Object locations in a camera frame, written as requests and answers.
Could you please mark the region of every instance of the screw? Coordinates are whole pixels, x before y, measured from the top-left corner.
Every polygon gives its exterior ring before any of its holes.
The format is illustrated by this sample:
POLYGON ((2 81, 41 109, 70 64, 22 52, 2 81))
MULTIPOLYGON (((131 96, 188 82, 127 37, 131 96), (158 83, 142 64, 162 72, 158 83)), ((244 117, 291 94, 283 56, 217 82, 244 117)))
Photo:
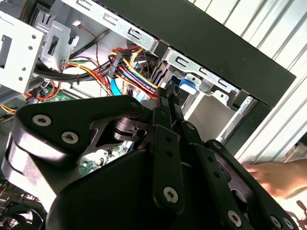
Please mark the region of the screw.
POLYGON ((221 146, 220 146, 217 142, 213 142, 213 145, 214 145, 216 148, 218 148, 218 149, 221 148, 221 146))
POLYGON ((195 129, 194 125, 192 125, 191 123, 188 123, 188 127, 189 127, 190 129, 195 129))
POLYGON ((165 187, 163 190, 164 197, 170 203, 177 203, 178 202, 178 194, 172 187, 165 187))
POLYGON ((235 211, 229 210, 229 211, 228 211, 228 218, 229 218, 230 221, 233 222, 237 227, 241 227, 242 221, 241 221, 239 215, 238 215, 235 211))
POLYGON ((139 105, 138 105, 136 102, 134 102, 134 101, 131 101, 130 104, 131 104, 133 107, 139 107, 139 105))
POLYGON ((38 125, 38 126, 49 126, 51 125, 51 119, 50 117, 46 116, 46 115, 42 115, 42 114, 38 114, 38 115, 35 115, 33 118, 32 118, 32 121, 38 125))
POLYGON ((293 224, 286 217, 283 218, 284 222, 288 225, 290 229, 294 229, 293 224))
POLYGON ((78 135, 73 132, 65 132, 62 134, 62 140, 67 144, 75 144, 78 142, 78 135))
POLYGON ((275 216, 271 216, 271 220, 277 227, 279 227, 280 229, 282 228, 281 223, 278 221, 278 219, 275 216))

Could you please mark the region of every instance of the yellow wire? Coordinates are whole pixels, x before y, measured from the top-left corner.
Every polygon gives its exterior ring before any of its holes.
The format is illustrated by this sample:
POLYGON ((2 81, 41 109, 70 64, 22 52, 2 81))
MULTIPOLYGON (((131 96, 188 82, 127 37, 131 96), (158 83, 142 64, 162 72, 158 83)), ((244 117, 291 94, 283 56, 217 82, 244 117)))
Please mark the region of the yellow wire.
POLYGON ((141 90, 144 94, 146 94, 147 97, 151 98, 151 96, 148 93, 146 93, 142 88, 138 87, 136 84, 133 84, 133 83, 129 82, 124 77, 120 76, 119 74, 115 74, 115 76, 117 76, 118 78, 121 78, 124 82, 126 82, 126 83, 134 86, 135 88, 141 90))
POLYGON ((80 66, 80 65, 77 65, 77 64, 70 64, 76 68, 80 68, 80 69, 83 69, 84 71, 88 72, 93 78, 95 78, 98 83, 101 85, 101 87, 109 94, 109 95, 112 95, 111 91, 90 71, 90 69, 88 69, 87 67, 84 67, 84 66, 80 66))
POLYGON ((6 109, 11 110, 13 112, 16 112, 16 109, 11 109, 10 107, 6 106, 5 104, 2 104, 6 109))
POLYGON ((0 105, 0 107, 5 111, 5 112, 7 112, 7 113, 9 113, 9 114, 15 114, 15 112, 12 112, 12 111, 9 111, 9 110, 7 110, 3 105, 0 105))
POLYGON ((148 81, 144 76, 142 76, 141 74, 139 74, 130 64, 129 62, 123 58, 123 61, 126 63, 126 65, 128 66, 128 68, 130 69, 130 71, 134 72, 136 75, 138 75, 140 78, 142 78, 145 82, 147 82, 148 84, 150 84, 152 87, 154 87, 155 89, 158 88, 158 86, 152 84, 150 81, 148 81))
MULTIPOLYGON (((143 51, 143 48, 137 50, 136 52, 132 53, 131 55, 131 59, 130 59, 130 65, 132 66, 134 61, 135 61, 135 58, 137 57, 137 55, 143 51)), ((124 88, 124 92, 125 94, 127 94, 127 87, 128 87, 128 83, 126 82, 123 82, 123 88, 124 88)))

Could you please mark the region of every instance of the blue wire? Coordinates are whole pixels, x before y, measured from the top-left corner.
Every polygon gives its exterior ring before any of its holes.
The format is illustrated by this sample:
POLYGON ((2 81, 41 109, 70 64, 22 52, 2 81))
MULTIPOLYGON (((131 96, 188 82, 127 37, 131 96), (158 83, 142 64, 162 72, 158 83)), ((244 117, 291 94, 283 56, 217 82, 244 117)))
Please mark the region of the blue wire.
POLYGON ((114 94, 114 96, 123 95, 119 90, 119 88, 117 87, 115 79, 111 79, 111 91, 114 94))
MULTIPOLYGON (((136 74, 132 74, 129 70, 127 70, 126 69, 126 72, 127 73, 129 73, 129 74, 131 74, 132 76, 136 76, 137 77, 137 79, 139 79, 139 80, 141 80, 141 82, 142 83, 144 83, 145 84, 145 86, 148 88, 148 89, 150 89, 150 90, 154 90, 151 86, 149 86, 148 85, 148 83, 147 82, 145 82, 142 78, 140 78, 138 75, 136 75, 136 74)), ((130 79, 133 79, 134 80, 134 78, 132 78, 132 77, 130 77, 130 76, 128 76, 125 72, 124 72, 124 74, 127 76, 127 77, 129 77, 130 79)))

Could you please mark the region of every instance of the red wire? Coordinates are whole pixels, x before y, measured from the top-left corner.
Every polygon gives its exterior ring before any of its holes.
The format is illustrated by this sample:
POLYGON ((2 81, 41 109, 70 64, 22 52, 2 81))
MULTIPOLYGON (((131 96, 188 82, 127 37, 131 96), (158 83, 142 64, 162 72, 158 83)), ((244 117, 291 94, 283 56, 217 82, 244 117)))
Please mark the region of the red wire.
POLYGON ((100 74, 98 74, 97 72, 95 72, 95 71, 93 71, 91 69, 88 69, 88 70, 91 71, 96 77, 98 77, 101 81, 103 81, 103 83, 105 83, 108 86, 108 88, 111 89, 111 85, 109 84, 109 82, 107 82, 105 80, 105 78, 103 78, 100 74))
MULTIPOLYGON (((48 93, 46 96, 44 96, 44 97, 36 97, 37 99, 39 99, 39 100, 47 100, 47 99, 49 99, 49 97, 54 93, 54 90, 55 90, 55 85, 54 85, 54 81, 51 81, 51 84, 52 84, 52 90, 51 90, 51 92, 50 93, 48 93)), ((30 94, 30 93, 28 93, 28 92, 26 92, 26 93, 24 93, 26 96, 28 96, 28 97, 32 97, 32 95, 30 94)))
MULTIPOLYGON (((82 24, 79 25, 79 28, 88 32, 88 33, 90 33, 94 38, 97 38, 91 31, 86 29, 82 24)), ((99 74, 101 74, 100 64, 99 64, 99 60, 98 60, 98 42, 96 43, 96 61, 97 61, 97 64, 98 64, 98 72, 99 72, 99 74)))
POLYGON ((122 50, 122 51, 129 51, 129 50, 134 50, 134 49, 137 49, 137 48, 140 48, 139 46, 134 46, 134 47, 131 47, 131 48, 127 48, 127 49, 123 49, 121 47, 117 47, 116 49, 113 49, 112 51, 113 52, 118 52, 119 50, 122 50))
POLYGON ((133 79, 135 79, 143 87, 143 89, 146 90, 148 93, 154 94, 154 92, 152 92, 150 89, 148 89, 144 83, 138 81, 136 77, 134 77, 131 74, 129 74, 122 66, 119 66, 119 69, 122 70, 124 73, 126 73, 128 76, 130 76, 133 79))
POLYGON ((53 81, 51 81, 51 84, 52 84, 52 90, 51 90, 51 92, 48 93, 48 94, 47 94, 46 96, 44 96, 43 98, 49 97, 49 96, 51 96, 51 95, 54 93, 54 90, 56 89, 56 86, 54 85, 54 82, 53 82, 53 81))
POLYGON ((57 91, 54 93, 54 95, 52 95, 52 96, 50 96, 50 97, 37 97, 37 99, 39 99, 39 100, 48 100, 48 99, 52 99, 52 98, 54 98, 54 97, 59 93, 60 89, 61 89, 61 82, 59 81, 58 89, 57 89, 57 91))

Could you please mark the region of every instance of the human hand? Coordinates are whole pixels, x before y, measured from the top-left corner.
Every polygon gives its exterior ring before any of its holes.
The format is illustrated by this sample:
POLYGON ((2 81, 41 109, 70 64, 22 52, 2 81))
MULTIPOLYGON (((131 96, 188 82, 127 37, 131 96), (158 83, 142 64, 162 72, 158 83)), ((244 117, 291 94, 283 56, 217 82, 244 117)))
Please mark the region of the human hand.
POLYGON ((292 162, 262 163, 245 168, 276 200, 285 199, 295 190, 306 186, 301 179, 301 170, 292 162))

